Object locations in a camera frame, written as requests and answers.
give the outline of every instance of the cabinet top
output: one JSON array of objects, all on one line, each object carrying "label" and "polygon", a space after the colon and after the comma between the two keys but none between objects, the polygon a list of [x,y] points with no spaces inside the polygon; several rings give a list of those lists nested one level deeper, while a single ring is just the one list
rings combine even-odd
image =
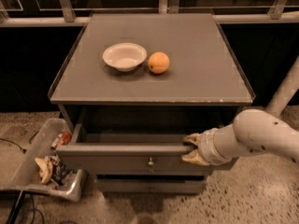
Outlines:
[{"label": "cabinet top", "polygon": [[[108,47],[135,43],[148,53],[121,73],[103,61]],[[161,51],[169,69],[153,75]],[[93,14],[50,100],[54,104],[247,105],[252,95],[209,14]]]}]

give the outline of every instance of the white robotic arm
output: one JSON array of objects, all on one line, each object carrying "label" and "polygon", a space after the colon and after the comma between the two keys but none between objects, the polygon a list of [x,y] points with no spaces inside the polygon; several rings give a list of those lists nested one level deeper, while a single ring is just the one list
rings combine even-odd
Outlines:
[{"label": "white robotic arm", "polygon": [[220,165],[232,158],[264,152],[299,162],[299,132],[258,109],[241,112],[226,127],[191,134],[184,142],[194,144],[197,149],[182,159],[200,165]]}]

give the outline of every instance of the speckled floor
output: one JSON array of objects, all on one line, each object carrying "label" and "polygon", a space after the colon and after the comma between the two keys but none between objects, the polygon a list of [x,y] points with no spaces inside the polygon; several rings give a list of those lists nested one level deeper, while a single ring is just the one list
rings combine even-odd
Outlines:
[{"label": "speckled floor", "polygon": [[[29,139],[45,120],[58,113],[0,114],[0,137],[30,148]],[[299,106],[288,106],[282,118],[299,130]],[[0,141],[0,186],[9,185],[23,154]],[[230,171],[216,171],[198,195],[106,194],[89,176],[79,203],[35,196],[45,223],[299,223],[299,166],[274,155],[240,158]],[[9,215],[11,200],[0,197],[0,223]],[[27,197],[17,221],[32,207]],[[31,223],[32,214],[21,223]],[[36,221],[42,223],[36,213]]]}]

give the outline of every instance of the drawer knob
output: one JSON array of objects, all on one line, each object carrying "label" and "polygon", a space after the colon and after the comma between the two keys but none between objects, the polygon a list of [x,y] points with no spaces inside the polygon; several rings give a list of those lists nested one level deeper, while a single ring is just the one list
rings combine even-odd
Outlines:
[{"label": "drawer knob", "polygon": [[149,158],[148,167],[153,167],[155,163],[153,162],[152,158]]}]

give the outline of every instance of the drawer front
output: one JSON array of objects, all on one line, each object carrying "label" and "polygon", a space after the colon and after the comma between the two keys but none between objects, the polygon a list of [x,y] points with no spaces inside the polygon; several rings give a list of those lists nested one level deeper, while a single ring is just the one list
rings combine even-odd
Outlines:
[{"label": "drawer front", "polygon": [[127,180],[100,179],[98,188],[102,192],[154,192],[197,194],[204,190],[206,181],[163,181],[163,180]]},{"label": "drawer front", "polygon": [[[214,166],[198,166],[180,157],[63,157],[70,168],[84,169],[90,174],[135,175],[209,175]],[[229,169],[232,164],[222,166]]]}]

